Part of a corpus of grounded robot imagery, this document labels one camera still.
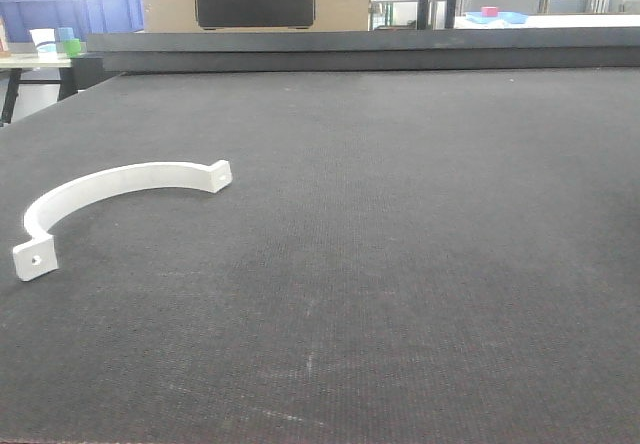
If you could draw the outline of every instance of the white container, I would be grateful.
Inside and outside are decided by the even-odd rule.
[[[33,39],[38,53],[48,54],[57,52],[55,29],[31,29],[29,32],[31,33],[31,39]]]

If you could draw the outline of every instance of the blue cup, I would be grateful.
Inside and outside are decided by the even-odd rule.
[[[73,27],[59,27],[58,28],[58,41],[65,42],[75,39],[73,34]]]

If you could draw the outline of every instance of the cardboard box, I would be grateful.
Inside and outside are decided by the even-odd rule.
[[[258,32],[290,28],[226,28],[203,30],[196,20],[195,0],[142,0],[147,32]],[[300,31],[366,31],[369,0],[316,0],[313,25]]]

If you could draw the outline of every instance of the black label on box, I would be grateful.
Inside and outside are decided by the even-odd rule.
[[[196,0],[203,29],[221,27],[310,27],[315,0]]]

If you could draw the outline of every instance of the pink object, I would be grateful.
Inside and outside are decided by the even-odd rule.
[[[482,11],[482,17],[498,17],[497,7],[485,6],[480,11]]]

